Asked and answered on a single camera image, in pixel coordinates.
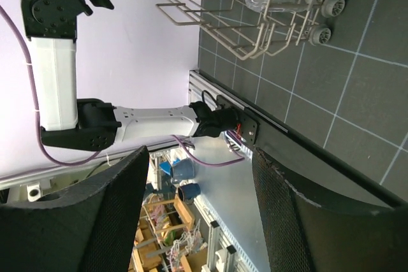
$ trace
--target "blue cup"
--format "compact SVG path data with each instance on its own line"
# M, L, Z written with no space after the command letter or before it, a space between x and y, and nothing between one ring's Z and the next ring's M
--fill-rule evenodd
M200 186L197 183L191 183L183 186L179 186L177 189L178 198L181 201L187 201L194 199L201 194Z
M193 161L191 159L182 159L174 164L170 169L170 176L177 182L191 180L195 177Z

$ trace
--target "gray table surface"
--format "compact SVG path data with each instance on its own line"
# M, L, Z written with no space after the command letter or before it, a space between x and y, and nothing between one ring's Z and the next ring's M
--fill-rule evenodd
M236 159L221 138L195 138L194 155L217 163ZM238 245L260 272L269 271L268 254L256 199L251 161L222 168L195 164L201 194L211 204L221 222L228 227Z

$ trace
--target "robotic arm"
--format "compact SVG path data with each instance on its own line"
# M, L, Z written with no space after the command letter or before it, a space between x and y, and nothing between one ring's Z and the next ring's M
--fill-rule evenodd
M109 0L89 0L113 9ZM21 0L46 146L97 152L135 137L218 137L235 129L233 108L212 111L205 103L172 109L137 110L98 99L77 99L75 54L77 16L93 12L85 0Z

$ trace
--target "white wall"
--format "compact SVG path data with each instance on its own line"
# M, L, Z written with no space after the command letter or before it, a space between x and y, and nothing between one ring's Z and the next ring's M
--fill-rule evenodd
M132 108L187 103L188 71L198 56L198 28L176 27L154 6L163 0L111 0L115 10L78 18L78 98L95 97ZM23 31L20 0L0 0ZM0 179L51 166L35 141L33 102L24 58L0 19ZM135 147L148 140L114 146ZM49 148L64 161L89 153Z

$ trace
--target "dish rack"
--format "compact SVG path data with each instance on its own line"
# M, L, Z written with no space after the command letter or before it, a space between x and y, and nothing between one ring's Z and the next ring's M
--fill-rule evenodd
M332 32L329 27L317 22L317 18L319 15L325 18L336 17L342 13L346 4L344 0L296 0L290 4L279 4L277 8L272 0L267 0L265 7L257 13L258 21L247 24L222 17L222 14L231 11L234 6L245 6L244 0L229 1L231 4L227 8L216 10L204 8L202 3L205 0L166 0L156 6L175 25L198 25L244 61L263 54L274 56L289 45L299 45L304 41L312 45L327 43Z

